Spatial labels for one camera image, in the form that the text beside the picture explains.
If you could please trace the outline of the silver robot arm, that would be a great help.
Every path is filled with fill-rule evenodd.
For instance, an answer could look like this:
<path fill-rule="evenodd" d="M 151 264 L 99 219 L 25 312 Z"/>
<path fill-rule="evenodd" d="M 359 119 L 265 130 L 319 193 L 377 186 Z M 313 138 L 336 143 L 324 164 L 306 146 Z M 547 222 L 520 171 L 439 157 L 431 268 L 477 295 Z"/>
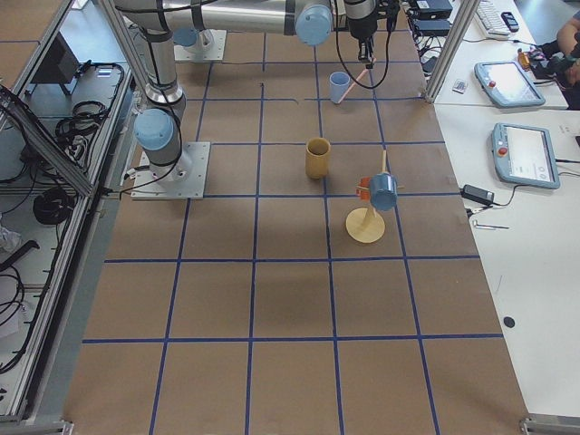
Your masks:
<path fill-rule="evenodd" d="M 378 28 L 377 1 L 117 1 L 115 9 L 139 27 L 145 41 L 145 93 L 152 108 L 137 119 L 136 135 L 156 182 L 171 186 L 189 175 L 193 161 L 180 134 L 179 110 L 185 96 L 178 83 L 174 37 L 209 30 L 282 34 L 317 46 L 337 29 L 344 9 L 359 60 L 373 66 L 373 37 Z"/>
<path fill-rule="evenodd" d="M 173 32 L 173 41 L 187 51 L 207 51 L 214 44 L 210 30 L 199 31 L 195 28 L 180 28 Z"/>

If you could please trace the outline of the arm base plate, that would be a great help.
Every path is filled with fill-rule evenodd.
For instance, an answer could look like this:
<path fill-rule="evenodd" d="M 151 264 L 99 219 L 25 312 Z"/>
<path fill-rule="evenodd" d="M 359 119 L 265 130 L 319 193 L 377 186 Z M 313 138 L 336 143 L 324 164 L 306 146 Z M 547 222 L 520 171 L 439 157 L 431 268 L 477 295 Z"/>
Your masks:
<path fill-rule="evenodd" d="M 225 30 L 178 29 L 173 33 L 174 54 L 178 63 L 221 62 L 224 57 Z"/>
<path fill-rule="evenodd" d="M 137 200 L 203 199 L 211 144 L 185 142 L 175 167 L 138 171 L 130 195 Z"/>

